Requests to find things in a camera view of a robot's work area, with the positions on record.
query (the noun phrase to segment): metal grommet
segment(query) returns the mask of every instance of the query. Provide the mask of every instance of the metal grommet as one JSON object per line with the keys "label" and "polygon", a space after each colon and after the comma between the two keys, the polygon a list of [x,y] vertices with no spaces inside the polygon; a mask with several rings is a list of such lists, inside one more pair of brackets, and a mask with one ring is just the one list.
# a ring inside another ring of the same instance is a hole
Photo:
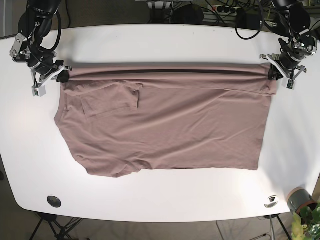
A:
{"label": "metal grommet", "polygon": [[264,204],[264,206],[267,208],[267,209],[270,209],[270,208],[273,208],[275,205],[278,204],[278,196],[270,196],[267,198],[266,200],[266,203]]}
{"label": "metal grommet", "polygon": [[54,207],[54,208],[60,208],[61,207],[61,201],[59,198],[57,198],[56,196],[48,196],[46,198],[46,200],[48,201],[48,203],[50,204],[50,206]]}

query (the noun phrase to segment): round hole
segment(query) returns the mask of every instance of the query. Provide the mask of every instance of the round hole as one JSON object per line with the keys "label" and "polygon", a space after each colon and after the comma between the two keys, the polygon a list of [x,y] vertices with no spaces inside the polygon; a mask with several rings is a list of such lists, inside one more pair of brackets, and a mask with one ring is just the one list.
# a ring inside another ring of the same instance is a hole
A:
{"label": "round hole", "polygon": [[61,207],[61,201],[59,198],[57,198],[56,196],[48,196],[46,198],[46,200],[48,201],[48,203],[50,204],[50,206],[54,207],[54,208],[60,208]]}
{"label": "round hole", "polygon": [[270,209],[270,208],[273,208],[277,204],[278,204],[278,197],[277,196],[270,196],[270,197],[267,198],[264,206],[267,209]]}
{"label": "round hole", "polygon": [[224,7],[223,6],[218,6],[217,9],[218,13],[222,13],[223,10],[224,10]]}

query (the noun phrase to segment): white table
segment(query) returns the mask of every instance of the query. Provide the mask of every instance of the white table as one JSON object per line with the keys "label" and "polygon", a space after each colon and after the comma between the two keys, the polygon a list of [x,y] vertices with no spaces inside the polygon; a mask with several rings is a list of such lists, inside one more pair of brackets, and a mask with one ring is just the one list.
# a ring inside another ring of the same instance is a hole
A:
{"label": "white table", "polygon": [[[252,31],[240,31],[245,37]],[[54,44],[51,32],[44,46]],[[24,209],[88,219],[196,222],[288,212],[286,195],[313,192],[320,172],[320,53],[303,61],[295,90],[272,99],[257,171],[142,170],[120,178],[88,175],[71,156],[55,125],[59,84],[33,97],[30,70],[14,63],[14,39],[0,41],[0,153],[16,202]],[[115,25],[62,31],[57,59],[83,63],[264,63],[279,53],[278,36],[250,41],[234,29],[192,25]],[[60,208],[47,203],[56,196]],[[265,208],[269,196],[279,197]]]}

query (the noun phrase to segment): pink t-shirt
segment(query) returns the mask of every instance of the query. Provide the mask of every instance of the pink t-shirt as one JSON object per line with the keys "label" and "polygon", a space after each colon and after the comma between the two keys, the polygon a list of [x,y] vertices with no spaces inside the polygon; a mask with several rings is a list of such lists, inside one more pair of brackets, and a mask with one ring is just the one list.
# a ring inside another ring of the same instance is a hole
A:
{"label": "pink t-shirt", "polygon": [[55,122],[88,174],[256,170],[276,94],[269,64],[74,68]]}

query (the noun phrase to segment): metal bracket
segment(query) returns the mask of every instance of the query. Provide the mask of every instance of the metal bracket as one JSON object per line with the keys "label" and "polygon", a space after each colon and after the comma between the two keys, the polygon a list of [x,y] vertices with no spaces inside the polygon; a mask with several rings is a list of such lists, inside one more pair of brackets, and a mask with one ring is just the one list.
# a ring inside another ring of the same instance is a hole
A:
{"label": "metal bracket", "polygon": [[[48,80],[56,80],[58,78],[58,75],[64,71],[68,70],[68,67],[65,67],[64,65],[60,65],[57,71],[52,72],[49,75],[41,75],[39,78],[39,82],[35,82],[32,86],[32,94],[33,96],[42,97],[46,94],[46,86],[45,84],[48,82]],[[31,70],[32,79],[34,80],[36,77],[36,71]]]}
{"label": "metal bracket", "polygon": [[295,74],[294,77],[291,78],[288,74],[286,74],[286,72],[282,69],[282,67],[276,62],[276,60],[279,59],[279,55],[278,54],[272,54],[272,55],[263,55],[263,54],[261,54],[260,58],[268,60],[273,66],[276,67],[276,69],[278,69],[280,74],[283,76],[283,85],[287,89],[293,90],[295,88],[295,83],[296,83],[297,77],[302,72],[305,72],[305,73],[307,72],[307,69],[306,69],[305,66],[297,66],[296,69],[298,69],[299,72],[297,74]]}
{"label": "metal bracket", "polygon": [[12,58],[15,58],[17,57],[18,53],[20,52],[20,49],[21,49],[21,46],[22,46],[22,43],[23,41],[25,40],[25,36],[23,36],[21,33],[18,33],[15,37],[15,40],[14,40],[14,44],[10,50],[10,56]]}

